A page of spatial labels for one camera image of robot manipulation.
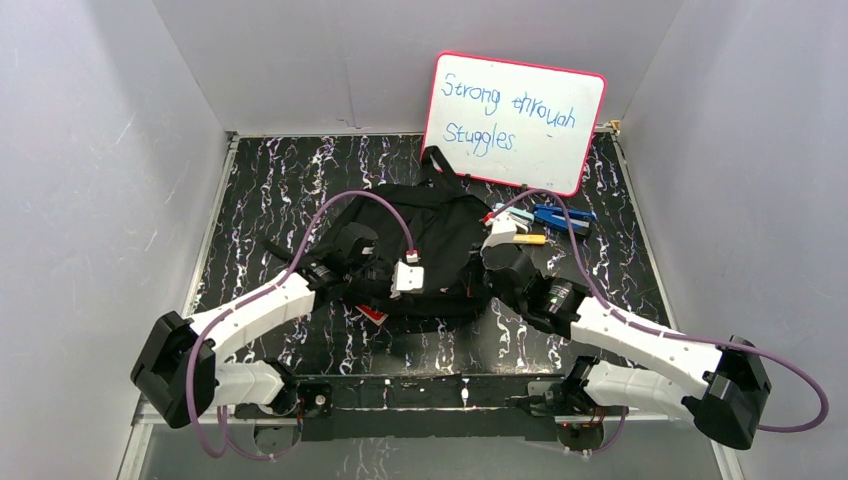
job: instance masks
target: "blue handwriting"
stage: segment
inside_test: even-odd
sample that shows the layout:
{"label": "blue handwriting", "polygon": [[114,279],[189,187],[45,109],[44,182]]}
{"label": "blue handwriting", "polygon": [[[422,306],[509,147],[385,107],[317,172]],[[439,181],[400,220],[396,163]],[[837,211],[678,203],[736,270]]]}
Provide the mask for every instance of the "blue handwriting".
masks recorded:
{"label": "blue handwriting", "polygon": [[519,115],[526,113],[530,118],[541,118],[553,127],[567,127],[571,124],[571,128],[574,128],[576,121],[573,115],[574,107],[571,107],[567,114],[560,110],[554,113],[553,108],[548,107],[538,98],[528,96],[527,92],[524,92],[523,97],[515,97],[515,100],[512,101],[512,108],[518,110]]}
{"label": "blue handwriting", "polygon": [[452,73],[448,73],[445,75],[445,83],[450,86],[450,88],[442,88],[442,93],[446,97],[450,97],[451,95],[456,97],[470,98],[472,100],[479,100],[480,103],[483,103],[483,113],[486,115],[494,115],[496,111],[498,111],[498,103],[501,101],[501,92],[496,89],[489,89],[484,87],[474,87],[471,85],[463,85],[462,82],[458,82],[455,85],[448,80],[455,80],[456,75]]}
{"label": "blue handwriting", "polygon": [[490,131],[468,131],[462,125],[457,125],[453,122],[445,127],[445,134],[442,135],[448,142],[470,143],[474,146],[473,149],[469,146],[470,153],[477,157],[485,157],[491,148],[500,148],[501,150],[512,150],[515,141],[515,134],[507,132],[498,132],[498,124],[492,127]]}

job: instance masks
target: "metal frame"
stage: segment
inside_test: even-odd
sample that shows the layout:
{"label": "metal frame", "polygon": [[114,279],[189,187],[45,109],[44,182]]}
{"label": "metal frame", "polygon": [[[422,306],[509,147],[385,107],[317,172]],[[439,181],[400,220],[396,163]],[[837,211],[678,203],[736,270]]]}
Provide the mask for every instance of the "metal frame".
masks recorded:
{"label": "metal frame", "polygon": [[[662,282],[662,278],[660,277],[659,270],[657,268],[657,263],[654,257],[653,250],[651,248],[650,241],[648,239],[647,232],[645,230],[645,222],[642,218],[642,214],[639,210],[639,206],[636,201],[635,192],[633,190],[633,184],[630,179],[630,172],[627,169],[627,160],[624,157],[624,152],[621,149],[621,145],[618,141],[618,135],[615,130],[608,125],[598,125],[595,128],[596,133],[612,133],[613,144],[616,152],[616,159],[621,166],[622,173],[624,174],[625,185],[627,186],[627,191],[630,194],[630,201],[633,205],[633,210],[636,214],[636,221],[639,225],[639,229],[642,232],[642,239],[645,242],[645,248],[648,252],[648,258],[651,262],[651,268],[654,272],[654,277],[657,281],[657,286],[660,290],[660,295],[663,299],[663,304],[666,309],[666,314],[669,319],[669,323],[672,329],[677,329],[677,322],[674,319],[674,315],[671,311],[671,306],[668,302],[668,297],[666,295],[666,290]],[[391,133],[379,133],[379,132],[350,132],[347,135],[420,135],[420,132],[391,132]],[[227,183],[229,181],[230,172],[232,171],[233,162],[235,161],[236,152],[238,149],[239,140],[242,138],[260,138],[260,137],[268,137],[275,135],[238,135],[237,133],[231,133],[230,141],[227,148],[226,157],[223,165],[223,172],[221,175],[221,182],[218,184],[218,190],[215,194],[215,200],[212,210],[212,215],[209,220],[209,226],[203,236],[203,240],[201,241],[200,251],[198,252],[197,262],[195,264],[194,272],[192,273],[190,288],[186,294],[186,300],[183,306],[183,315],[189,316],[190,309],[192,303],[194,302],[194,297],[197,291],[197,287],[200,283],[201,275],[203,272],[203,268],[206,264],[207,255],[209,253],[209,246],[212,243],[212,237],[215,234],[215,226],[217,224],[218,212],[221,209],[221,205],[224,200],[224,193],[227,188]],[[291,418],[276,418],[276,419],[259,419],[259,420],[243,420],[237,419],[230,416],[231,423],[234,424],[255,424],[255,425],[268,425],[268,426],[294,426],[296,421]],[[558,423],[569,423],[569,422],[587,422],[589,421],[588,416],[560,416],[554,418],[555,422]],[[650,421],[650,422],[668,422],[669,417],[665,415],[659,415],[654,413],[645,413],[645,412],[631,412],[627,418],[628,422],[632,421]],[[206,413],[200,416],[200,422],[203,424],[212,424],[217,423],[217,418],[212,413]],[[614,423],[617,420],[608,419],[607,423]],[[147,449],[150,443],[150,437],[153,432],[153,428],[155,425],[164,424],[164,419],[159,415],[158,412],[150,405],[146,399],[141,398],[139,401],[138,408],[136,409],[136,413],[133,417],[133,428],[130,433],[129,442],[127,444],[126,452],[124,453],[124,459],[121,463],[121,468],[118,473],[118,480],[137,480],[140,478],[141,470],[144,465],[144,459],[147,454]],[[727,448],[723,445],[720,445],[714,441],[710,442],[712,444],[713,452],[716,457],[716,462],[719,467],[719,471],[721,473],[721,477],[724,480],[744,480],[744,476],[742,475],[742,470],[739,466],[739,462],[736,457],[736,452],[730,448]]]}

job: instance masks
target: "whiteboard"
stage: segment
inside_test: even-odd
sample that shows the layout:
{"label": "whiteboard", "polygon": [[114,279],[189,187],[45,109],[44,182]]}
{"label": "whiteboard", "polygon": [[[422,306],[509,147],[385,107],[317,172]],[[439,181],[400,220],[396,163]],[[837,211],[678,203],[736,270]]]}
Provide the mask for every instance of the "whiteboard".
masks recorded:
{"label": "whiteboard", "polygon": [[570,197],[605,90],[596,73],[445,52],[424,146],[438,146],[457,173]]}

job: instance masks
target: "black backpack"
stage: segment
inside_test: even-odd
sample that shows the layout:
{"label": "black backpack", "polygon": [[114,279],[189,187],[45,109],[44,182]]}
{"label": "black backpack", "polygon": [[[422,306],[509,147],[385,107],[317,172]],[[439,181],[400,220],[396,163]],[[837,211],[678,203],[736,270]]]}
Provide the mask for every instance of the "black backpack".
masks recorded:
{"label": "black backpack", "polygon": [[[491,209],[466,192],[438,147],[422,155],[425,180],[418,186],[383,184],[370,190],[395,207],[409,226],[424,267],[424,291],[392,299],[392,273],[407,244],[397,220],[377,202],[356,197],[310,253],[334,249],[339,232],[359,223],[377,233],[374,256],[350,278],[343,301],[388,315],[451,317],[479,315],[492,295],[483,285],[480,248],[488,236],[482,223]],[[442,172],[434,168],[438,164]]]}

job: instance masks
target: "red whiteboard frame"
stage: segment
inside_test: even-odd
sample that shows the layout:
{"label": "red whiteboard frame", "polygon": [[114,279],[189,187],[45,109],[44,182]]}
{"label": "red whiteboard frame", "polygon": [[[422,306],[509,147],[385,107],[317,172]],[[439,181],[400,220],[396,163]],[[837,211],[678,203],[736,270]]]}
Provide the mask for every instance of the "red whiteboard frame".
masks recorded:
{"label": "red whiteboard frame", "polygon": [[[480,56],[480,55],[471,55],[471,54],[468,54],[468,53],[444,51],[444,52],[440,53],[439,56],[436,58],[436,63],[433,67],[433,86],[430,89],[430,102],[427,104],[427,126],[428,127],[430,125],[430,108],[433,106],[433,94],[436,91],[436,82],[437,82],[436,72],[438,70],[439,60],[441,60],[441,58],[444,55],[450,55],[450,56],[454,56],[454,57],[474,58],[476,60],[486,60],[486,61],[489,61],[489,62],[509,63],[509,64],[512,64],[512,65],[520,65],[522,67],[541,68],[543,70],[556,70],[558,72],[577,73],[577,74],[580,74],[580,75],[588,75],[588,76],[591,76],[591,77],[600,78],[601,81],[603,81],[603,83],[604,83],[604,88],[603,88],[603,90],[601,90],[601,101],[598,104],[598,110],[595,112],[595,119],[592,121],[592,134],[589,135],[589,142],[586,143],[586,151],[583,153],[583,166],[580,168],[580,176],[581,177],[583,176],[583,172],[586,170],[586,159],[589,157],[589,148],[592,146],[592,138],[595,136],[594,128],[598,124],[598,117],[601,114],[601,107],[604,104],[604,96],[607,93],[607,79],[604,78],[603,75],[601,75],[600,73],[583,72],[583,71],[580,71],[580,70],[571,70],[571,69],[568,69],[568,68],[550,67],[550,66],[546,66],[546,65],[536,65],[534,63],[516,62],[514,60],[506,60],[506,59],[502,59],[502,58],[490,58],[490,57],[483,57],[483,56]],[[427,128],[425,128],[423,145],[421,146],[421,152],[422,153],[424,152],[424,149],[427,148],[427,133],[428,133]],[[519,184],[516,184],[516,183],[507,182],[505,180],[494,180],[494,179],[491,179],[491,178],[479,177],[479,176],[476,176],[476,175],[470,175],[470,174],[466,174],[466,173],[460,174],[460,172],[457,172],[457,176],[464,177],[466,175],[468,175],[469,177],[474,178],[476,180],[483,180],[483,181],[486,181],[486,182],[498,183],[498,184],[501,184],[501,185],[508,185],[510,187],[521,187],[522,186],[522,185],[519,185]],[[577,192],[580,191],[581,186],[582,186],[582,182],[578,181],[577,186],[575,187],[573,192],[571,192],[571,193],[554,192],[554,193],[556,193],[557,195],[559,195],[561,197],[573,197],[574,195],[577,194]]]}

